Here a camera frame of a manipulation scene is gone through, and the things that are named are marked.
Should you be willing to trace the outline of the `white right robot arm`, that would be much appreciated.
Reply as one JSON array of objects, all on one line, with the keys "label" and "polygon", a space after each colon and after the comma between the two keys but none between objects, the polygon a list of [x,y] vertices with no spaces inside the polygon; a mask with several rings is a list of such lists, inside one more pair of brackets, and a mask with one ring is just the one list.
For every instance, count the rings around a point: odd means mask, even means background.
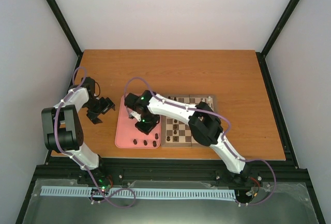
[{"label": "white right robot arm", "polygon": [[145,90],[140,96],[129,93],[125,106],[130,118],[137,120],[136,129],[146,135],[156,127],[161,116],[184,123],[200,145],[210,147],[222,159],[234,183],[243,185],[247,181],[250,167],[228,141],[220,116],[206,102],[182,103]]}]

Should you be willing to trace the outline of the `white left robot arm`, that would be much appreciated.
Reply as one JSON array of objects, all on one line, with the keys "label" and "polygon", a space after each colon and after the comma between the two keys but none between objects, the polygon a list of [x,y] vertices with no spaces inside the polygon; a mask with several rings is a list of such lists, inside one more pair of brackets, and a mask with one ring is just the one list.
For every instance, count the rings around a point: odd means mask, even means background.
[{"label": "white left robot arm", "polygon": [[83,129],[78,112],[87,109],[86,116],[93,124],[100,124],[99,115],[115,110],[110,98],[95,94],[96,81],[82,79],[82,85],[74,85],[57,105],[41,112],[44,143],[48,150],[68,156],[81,170],[89,169],[89,177],[96,184],[107,180],[108,172],[101,166],[101,157],[84,143]]}]

